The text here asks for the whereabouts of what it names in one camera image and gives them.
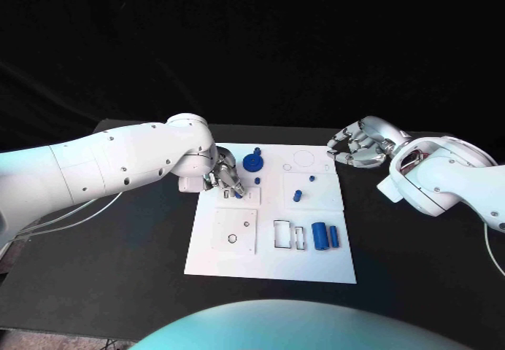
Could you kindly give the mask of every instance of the black table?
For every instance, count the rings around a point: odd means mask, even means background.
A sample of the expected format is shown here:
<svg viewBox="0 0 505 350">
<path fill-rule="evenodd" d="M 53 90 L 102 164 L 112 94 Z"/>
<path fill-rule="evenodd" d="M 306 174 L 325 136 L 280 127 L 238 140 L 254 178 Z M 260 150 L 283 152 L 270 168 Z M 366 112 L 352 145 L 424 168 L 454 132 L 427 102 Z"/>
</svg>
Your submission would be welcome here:
<svg viewBox="0 0 505 350">
<path fill-rule="evenodd" d="M 128 124 L 104 120 L 97 130 Z M 211 130 L 218 142 L 260 144 L 320 145 L 335 133 L 229 125 L 211 125 Z M 375 189 L 387 166 L 366 170 L 338 164 L 336 171 L 356 285 L 186 276 L 198 194 L 177 192 L 170 174 L 123 193 L 82 225 L 32 238 L 0 288 L 0 327 L 137 341 L 202 309 L 281 298 L 359 308 L 473 348 L 499 349 L 505 279 L 488 256 L 479 217 L 463 204 L 434 218 L 405 201 L 391 203 Z M 489 236 L 505 265 L 505 236 L 495 231 Z"/>
</svg>

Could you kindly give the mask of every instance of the blue cylinder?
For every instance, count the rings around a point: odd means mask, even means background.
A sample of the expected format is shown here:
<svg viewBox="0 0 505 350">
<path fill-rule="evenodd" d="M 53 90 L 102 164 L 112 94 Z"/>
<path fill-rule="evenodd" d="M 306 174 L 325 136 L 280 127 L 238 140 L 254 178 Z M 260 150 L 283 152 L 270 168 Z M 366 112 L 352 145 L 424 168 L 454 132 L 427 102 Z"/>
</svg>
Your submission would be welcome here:
<svg viewBox="0 0 505 350">
<path fill-rule="evenodd" d="M 297 190 L 296 193 L 294 193 L 293 200 L 294 200 L 296 202 L 299 202 L 299 201 L 300 201 L 300 198 L 301 198 L 301 191 Z"/>
<path fill-rule="evenodd" d="M 313 223 L 313 246 L 316 250 L 329 249 L 329 235 L 326 233 L 326 225 L 323 222 Z"/>
<path fill-rule="evenodd" d="M 335 226 L 329 227 L 329 235 L 332 236 L 332 247 L 338 248 L 339 247 L 339 236 L 336 235 L 336 227 Z"/>
<path fill-rule="evenodd" d="M 254 173 L 260 171 L 263 168 L 263 158 L 261 158 L 261 150 L 260 148 L 254 148 L 254 153 L 247 155 L 242 160 L 242 166 L 247 171 Z"/>
</svg>

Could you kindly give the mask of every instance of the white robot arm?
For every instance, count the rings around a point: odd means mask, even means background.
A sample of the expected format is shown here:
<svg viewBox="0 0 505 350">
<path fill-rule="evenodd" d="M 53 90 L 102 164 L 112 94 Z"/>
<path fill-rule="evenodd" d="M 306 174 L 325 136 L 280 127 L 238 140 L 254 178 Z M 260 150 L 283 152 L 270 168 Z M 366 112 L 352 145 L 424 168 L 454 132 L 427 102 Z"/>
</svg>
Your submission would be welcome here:
<svg viewBox="0 0 505 350">
<path fill-rule="evenodd" d="M 229 151 L 206 121 L 179 114 L 166 124 L 115 128 L 52 146 L 0 154 L 0 248 L 56 210 L 157 181 L 173 172 L 182 192 L 213 186 L 244 195 Z"/>
<path fill-rule="evenodd" d="M 389 155 L 389 176 L 378 189 L 394 202 L 404 198 L 436 217 L 462 201 L 489 227 L 505 232 L 505 166 L 498 166 L 483 150 L 449 136 L 414 139 L 372 116 L 349 125 L 327 146 L 333 148 L 343 140 L 351 153 L 327 151 L 343 164 L 374 168 Z"/>
</svg>

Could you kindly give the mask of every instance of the robotic hand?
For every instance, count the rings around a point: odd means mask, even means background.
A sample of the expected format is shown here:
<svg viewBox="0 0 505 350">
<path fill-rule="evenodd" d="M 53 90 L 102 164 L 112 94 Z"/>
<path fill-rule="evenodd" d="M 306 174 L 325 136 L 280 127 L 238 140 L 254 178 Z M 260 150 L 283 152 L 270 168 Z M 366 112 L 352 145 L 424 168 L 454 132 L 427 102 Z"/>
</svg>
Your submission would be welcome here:
<svg viewBox="0 0 505 350">
<path fill-rule="evenodd" d="M 52 146 L 0 154 L 0 250 L 20 229 L 56 210 L 133 190 L 172 172 L 182 192 L 215 186 L 245 194 L 229 151 L 208 123 L 179 114 L 166 124 L 110 129 Z"/>
<path fill-rule="evenodd" d="M 372 116 L 351 124 L 327 146 L 343 140 L 351 153 L 327 151 L 339 163 L 375 168 L 389 155 L 389 176 L 376 187 L 392 202 L 404 198 L 436 217 L 462 201 L 489 227 L 505 232 L 505 166 L 482 149 L 450 136 L 414 139 Z"/>
</svg>

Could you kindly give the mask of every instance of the white board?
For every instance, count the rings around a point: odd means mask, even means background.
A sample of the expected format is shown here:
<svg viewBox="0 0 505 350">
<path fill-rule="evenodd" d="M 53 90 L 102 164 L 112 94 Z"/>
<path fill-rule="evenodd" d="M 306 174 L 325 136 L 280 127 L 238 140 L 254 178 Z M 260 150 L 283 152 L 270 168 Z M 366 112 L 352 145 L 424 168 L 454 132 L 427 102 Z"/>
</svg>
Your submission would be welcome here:
<svg viewBox="0 0 505 350">
<path fill-rule="evenodd" d="M 237 159 L 237 171 L 251 197 L 241 201 L 225 198 L 224 190 L 202 192 L 198 201 L 192 240 L 186 259 L 185 273 L 205 276 L 232 276 L 260 279 L 288 279 L 299 281 L 325 281 L 355 283 L 352 254 L 348 230 L 343 218 L 340 184 L 332 159 L 326 156 L 327 147 L 293 146 L 277 144 L 218 144 L 228 148 Z M 242 168 L 242 159 L 254 148 L 261 148 L 263 169 L 250 173 Z M 293 202 L 294 190 L 301 190 L 300 202 Z M 245 217 L 235 217 L 224 227 L 216 220 L 222 209 L 250 209 L 255 212 L 255 249 L 250 251 L 251 241 L 238 245 Z M 290 221 L 291 248 L 274 246 L 274 221 Z M 325 222 L 336 226 L 339 248 L 317 251 L 313 246 L 312 224 Z M 237 229 L 235 243 L 228 241 Z M 304 250 L 297 249 L 297 237 L 304 239 Z"/>
</svg>

